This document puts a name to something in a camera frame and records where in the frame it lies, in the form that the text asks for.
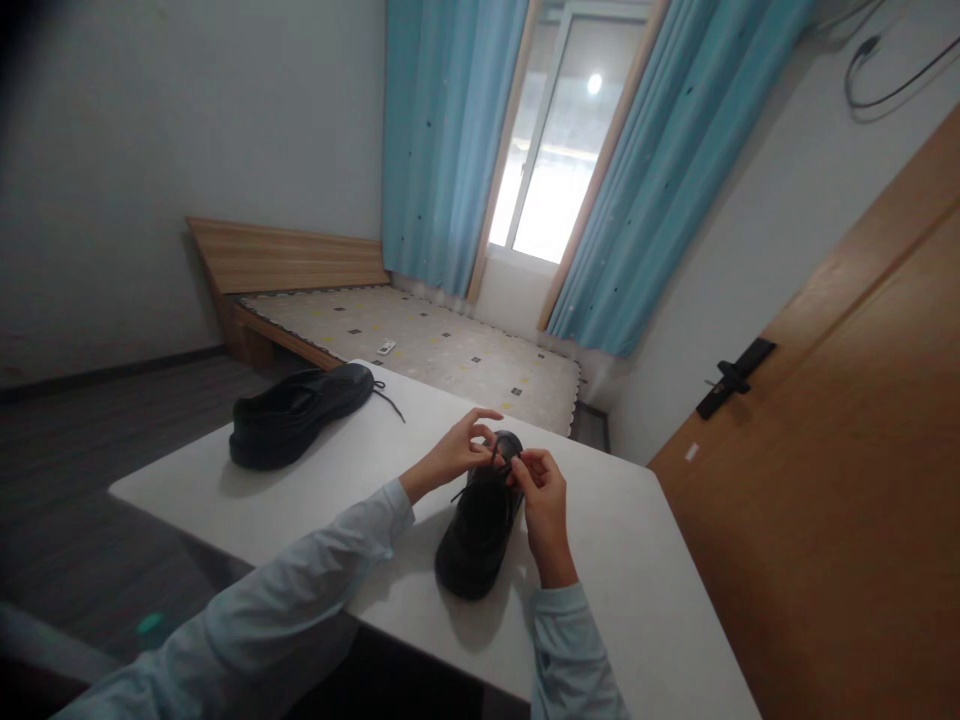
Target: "wooden headboard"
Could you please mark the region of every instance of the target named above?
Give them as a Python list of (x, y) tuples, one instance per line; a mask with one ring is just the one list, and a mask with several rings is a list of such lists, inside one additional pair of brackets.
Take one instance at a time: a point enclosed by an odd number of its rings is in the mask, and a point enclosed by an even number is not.
[(187, 224), (223, 295), (390, 282), (372, 240), (191, 217)]

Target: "patterned mattress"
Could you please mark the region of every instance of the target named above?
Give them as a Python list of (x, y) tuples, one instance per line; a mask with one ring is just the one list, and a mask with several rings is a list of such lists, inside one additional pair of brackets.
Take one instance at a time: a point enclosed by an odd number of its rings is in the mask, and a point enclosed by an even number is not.
[[(383, 365), (479, 406), (570, 434), (580, 385), (576, 362), (427, 300), (378, 286), (239, 302), (341, 360)], [(381, 356), (377, 350), (385, 339), (397, 346)]]

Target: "shirt sleeve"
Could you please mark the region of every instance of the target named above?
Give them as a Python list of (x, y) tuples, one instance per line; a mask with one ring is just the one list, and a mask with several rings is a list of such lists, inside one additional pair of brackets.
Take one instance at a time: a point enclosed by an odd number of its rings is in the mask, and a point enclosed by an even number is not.
[(536, 679), (530, 717), (628, 718), (583, 587), (531, 598)]
[(413, 524), (398, 480), (217, 595), (153, 652), (108, 675), (59, 718), (220, 717), (260, 702), (263, 679), (314, 641)]

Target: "black door handle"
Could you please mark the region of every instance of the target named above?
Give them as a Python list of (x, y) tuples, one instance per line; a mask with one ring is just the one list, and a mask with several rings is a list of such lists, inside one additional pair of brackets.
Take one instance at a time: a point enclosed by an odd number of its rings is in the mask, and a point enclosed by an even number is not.
[(717, 408), (723, 405), (733, 393), (745, 395), (750, 392), (750, 383), (747, 382), (747, 378), (760, 363), (767, 359), (776, 346), (776, 343), (769, 340), (757, 338), (735, 363), (726, 360), (718, 362), (717, 367), (723, 379), (714, 385), (713, 390), (707, 393), (707, 396), (697, 405), (697, 414), (704, 420), (709, 420)]

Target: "light blue curtain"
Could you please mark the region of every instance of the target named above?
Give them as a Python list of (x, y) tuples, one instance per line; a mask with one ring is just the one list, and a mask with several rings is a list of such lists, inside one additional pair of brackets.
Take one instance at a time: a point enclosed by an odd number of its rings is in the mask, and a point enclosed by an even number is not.
[(383, 265), (465, 295), (526, 0), (391, 0)]
[(633, 351), (812, 4), (671, 2), (548, 332)]

